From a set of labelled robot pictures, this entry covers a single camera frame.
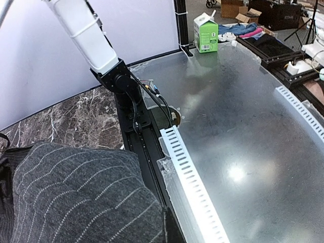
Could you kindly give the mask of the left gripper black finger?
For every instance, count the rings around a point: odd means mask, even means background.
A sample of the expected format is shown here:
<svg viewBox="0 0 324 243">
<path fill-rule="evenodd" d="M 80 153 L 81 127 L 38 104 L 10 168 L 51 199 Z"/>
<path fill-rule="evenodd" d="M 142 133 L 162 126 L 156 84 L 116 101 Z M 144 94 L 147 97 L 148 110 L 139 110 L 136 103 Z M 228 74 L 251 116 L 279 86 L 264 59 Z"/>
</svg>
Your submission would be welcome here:
<svg viewBox="0 0 324 243">
<path fill-rule="evenodd" d="M 185 239 L 176 223 L 170 208 L 163 208 L 164 236 L 166 243 L 185 243 Z"/>
</svg>

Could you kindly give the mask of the black clothes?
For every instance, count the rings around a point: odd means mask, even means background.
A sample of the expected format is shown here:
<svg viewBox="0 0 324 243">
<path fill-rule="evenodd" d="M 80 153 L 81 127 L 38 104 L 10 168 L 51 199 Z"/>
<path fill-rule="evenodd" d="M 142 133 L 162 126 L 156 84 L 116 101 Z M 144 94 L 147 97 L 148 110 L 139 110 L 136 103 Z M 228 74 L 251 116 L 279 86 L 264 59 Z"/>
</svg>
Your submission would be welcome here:
<svg viewBox="0 0 324 243">
<path fill-rule="evenodd" d="M 54 143 L 1 155 L 1 242 L 166 242 L 137 156 Z"/>
</svg>

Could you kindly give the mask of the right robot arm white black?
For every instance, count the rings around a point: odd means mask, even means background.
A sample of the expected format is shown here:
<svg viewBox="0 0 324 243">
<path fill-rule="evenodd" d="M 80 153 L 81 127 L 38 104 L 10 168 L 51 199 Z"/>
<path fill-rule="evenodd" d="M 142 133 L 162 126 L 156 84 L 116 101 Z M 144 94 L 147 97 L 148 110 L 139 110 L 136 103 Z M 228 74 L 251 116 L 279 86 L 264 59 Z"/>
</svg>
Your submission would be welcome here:
<svg viewBox="0 0 324 243">
<path fill-rule="evenodd" d="M 90 66 L 90 71 L 123 108 L 137 108 L 142 101 L 139 84 L 131 78 L 124 61 L 106 37 L 99 16 L 88 1 L 46 1 L 72 42 Z"/>
</svg>

